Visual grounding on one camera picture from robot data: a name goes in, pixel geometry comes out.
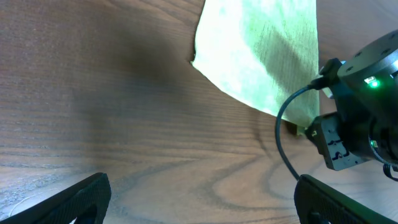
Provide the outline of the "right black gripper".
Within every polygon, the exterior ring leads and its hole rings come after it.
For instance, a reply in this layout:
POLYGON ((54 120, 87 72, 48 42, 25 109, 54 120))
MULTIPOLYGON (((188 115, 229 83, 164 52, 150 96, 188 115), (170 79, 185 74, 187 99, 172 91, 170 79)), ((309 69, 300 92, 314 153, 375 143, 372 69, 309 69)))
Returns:
POLYGON ((327 168, 340 171, 373 159, 367 113, 334 112, 317 116, 305 135, 323 156, 327 168))

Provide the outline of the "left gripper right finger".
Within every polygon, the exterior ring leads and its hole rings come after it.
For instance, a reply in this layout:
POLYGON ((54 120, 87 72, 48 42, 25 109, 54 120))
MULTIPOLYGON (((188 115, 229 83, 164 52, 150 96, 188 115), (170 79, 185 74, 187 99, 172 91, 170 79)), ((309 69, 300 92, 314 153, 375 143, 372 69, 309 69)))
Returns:
POLYGON ((297 182, 294 202, 300 223, 397 224, 307 174, 297 182))

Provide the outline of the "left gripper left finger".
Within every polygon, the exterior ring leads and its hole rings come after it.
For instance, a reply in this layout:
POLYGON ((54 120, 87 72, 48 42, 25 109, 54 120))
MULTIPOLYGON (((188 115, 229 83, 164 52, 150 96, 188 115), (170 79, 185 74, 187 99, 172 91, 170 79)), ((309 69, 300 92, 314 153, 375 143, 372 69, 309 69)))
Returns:
POLYGON ((1 221, 1 224, 103 223, 110 199, 108 176, 99 172, 1 221))

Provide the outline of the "light green cloth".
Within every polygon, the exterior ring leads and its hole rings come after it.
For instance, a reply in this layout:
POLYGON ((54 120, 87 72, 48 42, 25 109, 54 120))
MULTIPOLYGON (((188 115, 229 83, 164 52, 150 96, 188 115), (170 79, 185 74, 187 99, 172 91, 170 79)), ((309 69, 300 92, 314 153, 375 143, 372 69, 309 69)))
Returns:
POLYGON ((275 116, 318 76, 316 0, 206 0, 192 66, 224 93, 275 116))

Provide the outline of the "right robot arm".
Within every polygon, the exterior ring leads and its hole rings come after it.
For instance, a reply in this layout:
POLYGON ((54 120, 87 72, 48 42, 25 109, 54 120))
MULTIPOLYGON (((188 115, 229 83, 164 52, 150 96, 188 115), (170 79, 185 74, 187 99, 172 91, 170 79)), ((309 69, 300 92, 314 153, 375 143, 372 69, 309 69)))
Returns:
POLYGON ((327 168, 339 171, 376 160, 397 169, 397 31, 371 42, 351 59, 320 70, 335 101, 306 130, 327 168))

